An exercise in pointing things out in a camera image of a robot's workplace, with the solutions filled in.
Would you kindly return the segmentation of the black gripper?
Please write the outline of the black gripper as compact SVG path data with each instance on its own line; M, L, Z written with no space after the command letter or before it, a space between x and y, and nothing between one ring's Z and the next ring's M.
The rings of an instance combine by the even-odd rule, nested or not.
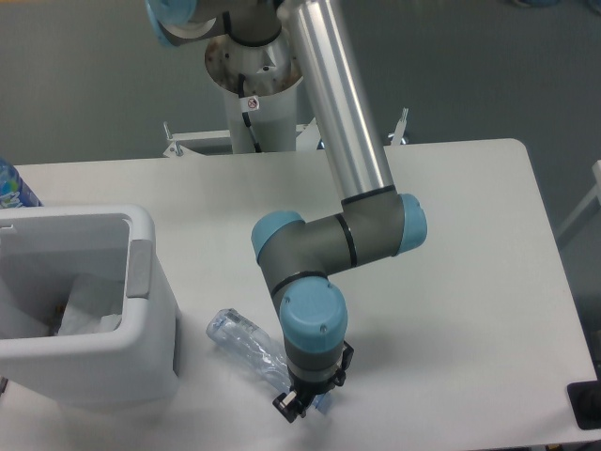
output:
M353 354L354 349L345 341L338 360L325 369L300 369L289 363L290 391L277 396L272 401L273 407L288 423L293 423L298 417L304 418L315 397L344 385Z

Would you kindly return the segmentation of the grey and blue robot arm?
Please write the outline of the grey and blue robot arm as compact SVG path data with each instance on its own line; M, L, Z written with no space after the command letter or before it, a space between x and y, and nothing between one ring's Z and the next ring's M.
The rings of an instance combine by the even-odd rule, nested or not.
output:
M330 276L421 246L427 221L416 197L400 194L367 107L347 31L332 1L150 1L160 42L178 47L210 36L261 47L287 31L316 115L339 213L313 222L275 211L251 240L285 343L291 385L274 407L288 421L314 398L342 386L354 353L346 342L347 306Z

